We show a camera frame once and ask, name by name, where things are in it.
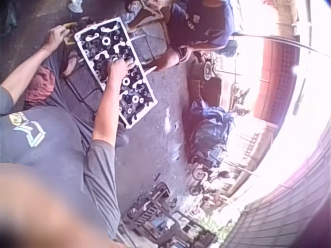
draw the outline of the metal rod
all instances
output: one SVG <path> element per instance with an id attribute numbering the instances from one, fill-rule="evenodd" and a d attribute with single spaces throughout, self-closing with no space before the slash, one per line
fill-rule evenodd
<path id="1" fill-rule="evenodd" d="M 217 160 L 219 163 L 222 163 L 222 161 L 220 161 L 220 160 L 219 160 L 217 157 L 215 157 L 214 155 L 210 154 L 210 156 L 212 156 L 212 157 L 213 157 L 215 160 Z M 234 165 L 234 164 L 232 164 L 231 162 L 227 162 L 227 161 L 223 161 L 223 162 L 226 163 L 227 165 L 231 166 L 231 167 L 234 167 L 234 168 L 236 168 L 236 169 L 239 169 L 240 171 L 243 171 L 243 172 L 249 173 L 249 174 L 251 174 L 251 175 L 254 175 L 254 176 L 256 176 L 256 177 L 260 177 L 260 178 L 262 178 L 261 176 L 255 174 L 254 172 L 251 172 L 250 170 L 247 170 L 247 169 L 241 168 L 241 167 L 239 167 L 239 166 L 237 166 L 237 165 Z M 286 189 L 290 189 L 290 187 L 288 187 L 288 186 L 286 186 L 286 185 L 284 185 L 284 184 L 281 184 L 281 183 L 277 183 L 277 184 L 278 184 L 279 186 L 282 186 L 282 187 L 286 188 Z"/>
<path id="2" fill-rule="evenodd" d="M 242 37 L 262 38 L 262 39 L 266 39 L 266 40 L 280 42 L 280 43 L 287 44 L 287 45 L 292 45 L 292 46 L 297 47 L 297 48 L 304 48 L 304 49 L 307 49 L 308 51 L 316 52 L 316 53 L 319 53 L 319 54 L 324 55 L 326 57 L 330 57 L 329 54 L 320 52 L 320 51 L 312 48 L 311 46 L 303 45 L 300 42 L 297 42 L 295 40 L 290 40 L 290 39 L 279 37 L 279 36 L 250 35 L 250 34 L 244 34 L 244 33 L 234 33 L 234 34 L 232 34 L 232 36 L 234 36 L 234 37 L 242 36 Z"/>
<path id="3" fill-rule="evenodd" d="M 127 247 L 130 247 L 129 243 L 125 240 L 125 238 L 119 233 L 119 231 L 116 232 L 116 238 L 119 242 L 123 243 L 124 245 L 126 245 Z M 129 237 L 130 242 L 132 243 L 134 248 L 137 248 L 136 244 L 133 243 L 133 241 L 131 240 L 131 238 Z"/>
<path id="4" fill-rule="evenodd" d="M 145 75 L 150 74 L 152 71 L 156 70 L 157 66 L 153 66 L 152 68 L 148 69 L 147 71 L 145 71 Z"/>
<path id="5" fill-rule="evenodd" d="M 140 39 L 140 38 L 142 38 L 142 37 L 146 37 L 146 35 L 145 35 L 145 34 L 143 34 L 143 35 L 137 35 L 137 36 L 133 36 L 132 38 L 130 38 L 130 40 L 131 40 L 131 41 L 133 41 L 133 40 L 137 40 L 137 39 Z"/>

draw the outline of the hand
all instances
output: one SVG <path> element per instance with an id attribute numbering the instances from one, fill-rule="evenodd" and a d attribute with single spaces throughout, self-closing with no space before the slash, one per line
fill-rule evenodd
<path id="1" fill-rule="evenodd" d="M 42 49 L 46 50 L 49 54 L 53 53 L 69 32 L 70 30 L 63 26 L 52 28 L 45 37 Z"/>
<path id="2" fill-rule="evenodd" d="M 133 58 L 124 61 L 120 58 L 116 61 L 109 61 L 108 63 L 108 81 L 121 85 L 122 79 L 127 75 L 128 70 L 134 67 Z"/>
<path id="3" fill-rule="evenodd" d="M 193 48 L 189 47 L 188 45 L 182 45 L 179 48 L 184 51 L 184 55 L 183 55 L 182 59 L 180 59 L 180 62 L 188 61 L 188 59 L 190 58 L 190 56 L 193 52 Z"/>

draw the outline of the motorcycle wheel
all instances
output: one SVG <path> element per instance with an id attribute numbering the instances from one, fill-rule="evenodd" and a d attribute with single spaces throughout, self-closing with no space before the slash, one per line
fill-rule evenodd
<path id="1" fill-rule="evenodd" d="M 193 196 L 197 196 L 197 195 L 200 195 L 201 193 L 203 193 L 204 191 L 204 188 L 202 185 L 198 184 L 198 185 L 193 185 L 190 187 L 189 189 L 189 192 L 190 192 L 190 195 L 193 195 Z"/>
<path id="2" fill-rule="evenodd" d="M 203 168 L 198 168 L 197 167 L 193 170 L 192 176 L 195 180 L 202 181 L 203 179 L 205 179 L 208 176 L 208 174 L 207 174 L 207 172 L 205 172 L 203 170 Z"/>
<path id="3" fill-rule="evenodd" d="M 231 93 L 232 94 L 237 94 L 240 90 L 240 86 L 239 86 L 239 83 L 234 83 L 232 86 L 231 86 Z"/>

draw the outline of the t-shirt logo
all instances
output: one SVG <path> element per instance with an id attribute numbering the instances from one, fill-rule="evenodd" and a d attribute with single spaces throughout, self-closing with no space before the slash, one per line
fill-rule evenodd
<path id="1" fill-rule="evenodd" d="M 9 119 L 10 122 L 14 125 L 14 126 L 19 126 L 20 124 L 22 124 L 22 117 L 19 113 L 13 113 L 9 115 Z"/>
<path id="2" fill-rule="evenodd" d="M 9 115 L 10 122 L 16 126 L 14 130 L 26 133 L 26 138 L 31 147 L 37 147 L 45 138 L 46 132 L 36 121 L 29 121 L 22 112 Z"/>
<path id="3" fill-rule="evenodd" d="M 200 22 L 200 16 L 199 15 L 197 16 L 196 14 L 193 15 L 193 22 L 194 23 L 199 23 Z"/>

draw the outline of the engine part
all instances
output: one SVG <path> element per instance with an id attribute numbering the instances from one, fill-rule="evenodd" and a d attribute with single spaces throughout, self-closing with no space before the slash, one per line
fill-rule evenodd
<path id="1" fill-rule="evenodd" d="M 138 96 L 133 96 L 132 97 L 132 102 L 133 103 L 138 103 L 139 102 L 139 97 Z"/>
<path id="2" fill-rule="evenodd" d="M 130 84 L 130 79 L 127 78 L 127 77 L 125 77 L 125 78 L 123 79 L 122 83 L 123 83 L 124 86 L 128 86 L 128 85 Z"/>
<path id="3" fill-rule="evenodd" d="M 95 55 L 94 59 L 95 59 L 95 60 L 98 60 L 98 59 L 100 58 L 100 55 L 101 55 L 101 54 L 103 54 L 104 57 L 105 57 L 106 59 L 109 58 L 109 54 L 108 54 L 108 52 L 107 52 L 107 51 L 103 51 L 103 52 L 101 52 L 101 53 Z"/>
<path id="4" fill-rule="evenodd" d="M 75 42 L 100 87 L 107 85 L 108 59 L 133 58 L 134 68 L 122 80 L 119 116 L 132 128 L 157 104 L 131 40 L 120 18 L 93 24 L 74 35 Z"/>
<path id="5" fill-rule="evenodd" d="M 113 28 L 106 28 L 106 27 L 101 27 L 101 32 L 104 33 L 111 33 L 112 31 L 118 30 L 118 26 L 115 25 Z"/>
<path id="6" fill-rule="evenodd" d="M 85 40 L 86 40 L 87 42 L 89 42 L 89 41 L 91 41 L 91 40 L 94 40 L 94 39 L 98 38 L 99 36 L 100 36 L 100 35 L 99 35 L 98 33 L 95 33 L 93 37 L 92 37 L 91 35 L 89 35 L 89 36 L 87 36 L 87 37 L 85 38 Z"/>
<path id="7" fill-rule="evenodd" d="M 110 38 L 109 37 L 104 37 L 102 39 L 102 44 L 104 44 L 104 45 L 110 45 Z"/>

